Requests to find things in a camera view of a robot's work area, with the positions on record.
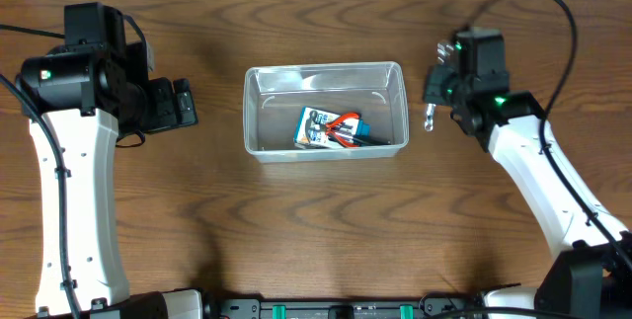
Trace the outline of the silver combination wrench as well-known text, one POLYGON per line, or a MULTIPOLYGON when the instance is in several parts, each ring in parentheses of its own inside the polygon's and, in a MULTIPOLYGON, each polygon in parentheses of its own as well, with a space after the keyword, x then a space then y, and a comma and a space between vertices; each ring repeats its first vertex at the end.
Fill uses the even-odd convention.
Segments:
POLYGON ((436 45, 436 64, 429 69, 423 93, 423 101, 426 104, 424 129, 427 132, 434 130, 436 107, 445 106, 445 97, 441 94, 440 85, 444 79, 442 73, 453 53, 454 46, 448 40, 442 40, 436 45))

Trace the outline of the teal white screw box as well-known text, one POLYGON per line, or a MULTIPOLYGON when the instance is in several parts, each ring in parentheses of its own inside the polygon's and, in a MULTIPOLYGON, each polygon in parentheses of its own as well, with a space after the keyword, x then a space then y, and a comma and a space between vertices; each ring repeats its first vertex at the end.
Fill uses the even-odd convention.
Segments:
MULTIPOLYGON (((323 145, 323 133, 325 125, 322 123, 324 113, 330 113, 315 108, 304 107, 301 111, 299 122, 297 124, 293 142, 303 149, 334 149, 326 148, 323 145)), ((360 116, 360 124, 356 135, 367 135, 370 133, 370 125, 365 123, 360 116)))

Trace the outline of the red handled pliers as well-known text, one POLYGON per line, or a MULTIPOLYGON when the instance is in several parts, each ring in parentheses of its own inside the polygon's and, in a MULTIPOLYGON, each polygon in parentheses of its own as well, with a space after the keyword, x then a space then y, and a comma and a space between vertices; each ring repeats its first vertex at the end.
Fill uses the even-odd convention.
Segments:
POLYGON ((359 142, 355 141, 360 124, 359 113, 324 113, 322 123, 325 125, 322 141, 326 148, 359 147, 359 142))

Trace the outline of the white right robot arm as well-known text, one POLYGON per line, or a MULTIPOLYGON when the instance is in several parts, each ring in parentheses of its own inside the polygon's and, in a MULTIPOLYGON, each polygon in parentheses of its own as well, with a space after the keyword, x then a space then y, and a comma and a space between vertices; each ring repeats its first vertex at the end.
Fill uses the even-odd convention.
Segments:
POLYGON ((555 139, 544 109, 513 92, 499 67, 429 71, 424 100, 446 106, 463 132, 512 178, 554 259, 537 288, 484 292, 455 318, 628 318, 631 232, 588 188, 555 139))

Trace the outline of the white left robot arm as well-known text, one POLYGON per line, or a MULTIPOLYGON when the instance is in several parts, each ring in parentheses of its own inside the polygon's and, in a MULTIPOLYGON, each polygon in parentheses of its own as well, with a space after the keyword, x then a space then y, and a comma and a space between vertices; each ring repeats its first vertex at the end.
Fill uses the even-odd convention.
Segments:
POLYGON ((39 161, 42 267, 36 313, 48 318, 200 316, 200 296, 138 297, 119 254, 114 196, 121 139, 198 123, 185 79, 151 79, 142 42, 62 47, 26 60, 12 83, 39 161))

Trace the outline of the clear plastic container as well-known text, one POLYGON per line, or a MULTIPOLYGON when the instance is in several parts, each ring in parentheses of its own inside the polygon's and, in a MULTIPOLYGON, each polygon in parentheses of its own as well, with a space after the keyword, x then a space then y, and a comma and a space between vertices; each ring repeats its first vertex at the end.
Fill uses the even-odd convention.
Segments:
POLYGON ((245 149, 262 163, 392 157, 408 144, 404 76, 393 61, 252 67, 245 149))

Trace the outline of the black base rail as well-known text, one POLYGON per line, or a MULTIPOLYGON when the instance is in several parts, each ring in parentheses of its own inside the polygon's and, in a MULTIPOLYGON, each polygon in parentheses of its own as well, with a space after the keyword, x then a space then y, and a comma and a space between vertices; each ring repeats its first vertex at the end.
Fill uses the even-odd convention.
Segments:
POLYGON ((415 300, 274 301, 227 299, 219 317, 228 319, 424 319, 473 307, 459 296, 425 296, 415 300))

